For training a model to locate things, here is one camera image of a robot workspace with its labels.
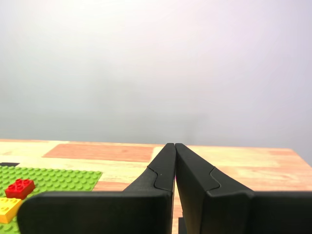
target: green lego baseplate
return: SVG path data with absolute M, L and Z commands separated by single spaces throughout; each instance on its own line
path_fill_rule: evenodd
M 4 190 L 16 179 L 34 181 L 35 189 L 29 198 L 47 191 L 92 191 L 101 175 L 93 171 L 0 166 L 0 197 L 6 197 Z M 0 223 L 0 234 L 19 233 L 16 217 L 8 224 Z

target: wooden table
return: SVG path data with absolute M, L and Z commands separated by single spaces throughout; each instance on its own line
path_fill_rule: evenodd
M 94 191 L 122 191 L 163 145 L 0 139 L 0 162 L 19 167 L 102 171 Z M 293 150 L 190 146 L 197 154 L 253 190 L 312 190 L 312 168 Z M 182 208 L 177 187 L 173 234 Z

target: yellow lego brick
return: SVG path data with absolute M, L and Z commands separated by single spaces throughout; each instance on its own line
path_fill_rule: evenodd
M 21 199 L 0 197 L 0 223 L 11 222 L 21 204 Z

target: gray backdrop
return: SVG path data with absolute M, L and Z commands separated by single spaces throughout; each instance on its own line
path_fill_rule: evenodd
M 286 147 L 312 163 L 310 0 L 0 0 L 0 137 Z

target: black plastic part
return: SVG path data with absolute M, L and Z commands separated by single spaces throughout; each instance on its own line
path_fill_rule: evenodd
M 311 234 L 311 192 L 255 192 L 248 233 Z
M 182 217 L 178 219 L 178 228 L 179 228 L 178 234 L 187 234 L 185 221 L 184 221 L 184 218 Z
M 174 144 L 167 144 L 151 163 L 153 170 L 148 166 L 122 192 L 33 196 L 18 211 L 19 230 L 21 234 L 170 234 L 175 158 Z M 155 187 L 158 179 L 161 189 Z
M 175 147 L 188 234 L 312 234 L 311 192 L 254 192 L 185 145 Z
M 188 234 L 243 233 L 252 190 L 185 145 L 175 147 L 176 183 Z
M 0 166 L 4 167 L 4 166 L 8 166 L 8 167 L 16 167 L 17 165 L 19 165 L 19 163 L 16 162 L 1 162 Z

